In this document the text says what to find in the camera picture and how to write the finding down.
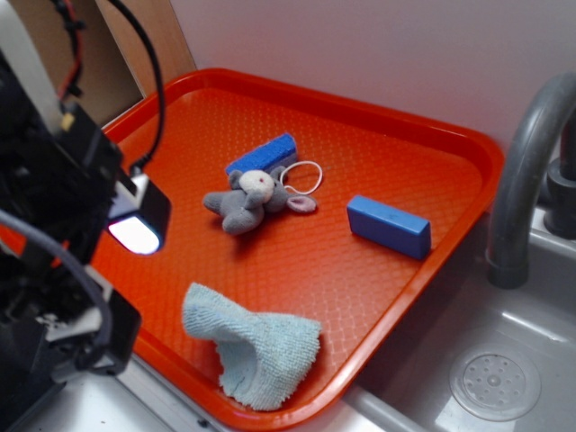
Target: washcloth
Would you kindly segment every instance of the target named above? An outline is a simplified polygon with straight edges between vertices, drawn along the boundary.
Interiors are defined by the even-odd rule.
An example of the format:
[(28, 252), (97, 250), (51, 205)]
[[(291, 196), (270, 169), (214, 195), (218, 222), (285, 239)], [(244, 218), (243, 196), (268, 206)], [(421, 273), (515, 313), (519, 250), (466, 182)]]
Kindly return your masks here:
[(319, 322), (251, 312), (199, 283), (184, 299), (183, 322), (194, 337), (216, 342), (227, 396), (254, 410), (277, 410), (296, 390), (320, 349)]

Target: blue foam block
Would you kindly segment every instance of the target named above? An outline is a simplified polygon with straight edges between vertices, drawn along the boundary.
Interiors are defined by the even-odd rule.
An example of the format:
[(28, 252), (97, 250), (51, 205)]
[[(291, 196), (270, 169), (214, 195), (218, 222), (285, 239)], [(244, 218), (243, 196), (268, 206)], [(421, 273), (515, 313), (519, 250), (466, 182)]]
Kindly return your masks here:
[(285, 133), (236, 159), (226, 167), (226, 174), (230, 175), (235, 169), (243, 173), (251, 169), (270, 173), (276, 167), (288, 167), (296, 159), (296, 142), (289, 133)]
[(355, 234), (404, 255), (424, 258), (431, 247), (430, 222), (363, 196), (347, 206), (350, 229)]

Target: drain cover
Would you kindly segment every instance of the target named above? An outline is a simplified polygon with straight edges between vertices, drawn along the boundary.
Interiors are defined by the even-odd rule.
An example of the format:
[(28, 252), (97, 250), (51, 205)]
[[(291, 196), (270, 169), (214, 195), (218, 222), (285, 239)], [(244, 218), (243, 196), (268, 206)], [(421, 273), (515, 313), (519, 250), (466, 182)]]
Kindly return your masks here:
[(540, 396), (534, 364), (507, 346), (479, 345), (459, 355), (450, 388), (460, 405), (480, 419), (507, 421), (529, 412)]

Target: stuffed animal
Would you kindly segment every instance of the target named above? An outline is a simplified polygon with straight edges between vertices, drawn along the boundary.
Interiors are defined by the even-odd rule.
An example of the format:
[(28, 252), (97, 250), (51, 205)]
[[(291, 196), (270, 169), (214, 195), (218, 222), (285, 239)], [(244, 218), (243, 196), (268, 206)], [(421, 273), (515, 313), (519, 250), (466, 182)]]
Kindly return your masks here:
[(272, 173), (250, 170), (246, 173), (235, 170), (228, 177), (229, 192), (212, 192), (204, 196), (204, 206), (224, 220), (222, 228), (236, 236), (256, 228), (265, 213), (274, 213), (288, 207), (295, 212), (310, 213), (316, 210), (313, 198), (303, 194), (290, 194), (280, 181), (283, 166)]

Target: red plastic tray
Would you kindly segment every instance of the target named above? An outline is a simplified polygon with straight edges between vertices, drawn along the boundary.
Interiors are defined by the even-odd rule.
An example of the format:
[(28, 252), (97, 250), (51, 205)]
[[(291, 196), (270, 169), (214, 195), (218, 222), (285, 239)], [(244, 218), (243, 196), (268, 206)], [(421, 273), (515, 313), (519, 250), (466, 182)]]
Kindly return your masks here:
[[(491, 202), (502, 155), (471, 130), (226, 70), (183, 76), (166, 86), (166, 97), (166, 134), (147, 171), (174, 206), (166, 246), (136, 256), (106, 235), (94, 266), (143, 316), (136, 353), (211, 415), (239, 429), (292, 427), (342, 394), (425, 289)], [(131, 162), (148, 149), (156, 126), (151, 97), (106, 133)], [(203, 196), (229, 189), (230, 161), (285, 132), (300, 160), (324, 168), (318, 212), (286, 210), (229, 236), (203, 208)], [(313, 180), (291, 172), (292, 183)], [(356, 194), (430, 220), (427, 259), (353, 235), (346, 207)], [(280, 410), (253, 411), (223, 394), (215, 345), (188, 337), (182, 326), (191, 282), (251, 311), (322, 323), (318, 358)]]

